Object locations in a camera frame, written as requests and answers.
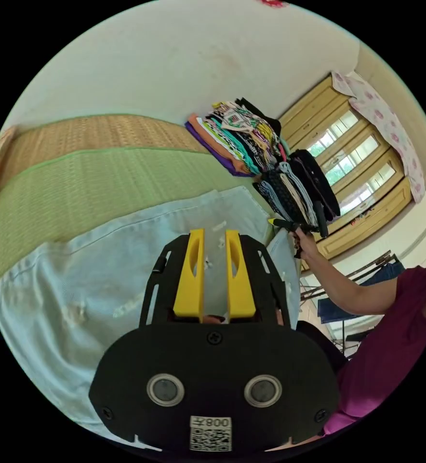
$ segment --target purple cloth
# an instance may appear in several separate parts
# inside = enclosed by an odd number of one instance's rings
[[[426,346],[426,269],[402,272],[396,298],[358,351],[337,373],[338,410],[324,425],[333,434],[377,408],[411,371]]]
[[[204,146],[221,164],[225,167],[232,175],[236,177],[253,177],[253,174],[244,174],[242,172],[237,172],[232,165],[232,162],[229,159],[223,158],[218,154],[203,138],[195,131],[194,127],[189,122],[185,124],[186,129],[194,136],[194,138]]]

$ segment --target clothes pile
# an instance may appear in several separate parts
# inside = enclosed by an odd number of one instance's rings
[[[327,221],[340,215],[340,207],[311,154],[290,153],[280,137],[280,122],[245,98],[212,108],[203,118],[191,114],[186,129],[232,175],[254,177],[253,187],[285,220],[327,236]]]

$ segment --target hand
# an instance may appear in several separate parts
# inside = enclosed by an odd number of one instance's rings
[[[309,260],[316,258],[320,254],[314,236],[311,233],[305,235],[303,233],[303,230],[300,227],[298,227],[295,233],[292,233],[292,235],[301,247],[302,259],[308,262]]]

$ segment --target red object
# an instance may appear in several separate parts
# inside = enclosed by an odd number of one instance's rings
[[[264,3],[265,5],[268,5],[272,8],[283,8],[284,6],[288,5],[288,3],[285,3],[279,0],[260,0],[260,1],[261,3]]]

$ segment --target woven straw mat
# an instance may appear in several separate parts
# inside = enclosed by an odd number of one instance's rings
[[[173,149],[76,151],[35,165],[0,191],[0,277],[44,242],[68,241],[114,218],[212,190],[245,185],[272,214],[252,181],[232,176],[211,155]]]
[[[0,190],[17,174],[79,150],[139,147],[208,151],[183,126],[131,114],[66,119],[30,129],[12,141]]]

